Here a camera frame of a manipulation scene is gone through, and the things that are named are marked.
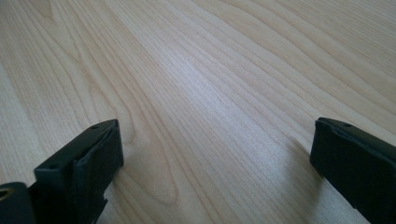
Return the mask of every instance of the wooden table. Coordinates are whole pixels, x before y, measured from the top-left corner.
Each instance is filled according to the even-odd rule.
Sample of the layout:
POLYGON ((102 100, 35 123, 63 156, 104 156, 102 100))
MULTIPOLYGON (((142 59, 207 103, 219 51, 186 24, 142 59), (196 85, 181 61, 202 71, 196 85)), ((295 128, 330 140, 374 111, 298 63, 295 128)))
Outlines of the wooden table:
POLYGON ((314 121, 396 145, 395 96, 394 1, 0 1, 0 183, 118 119, 99 223, 365 223, 314 121))

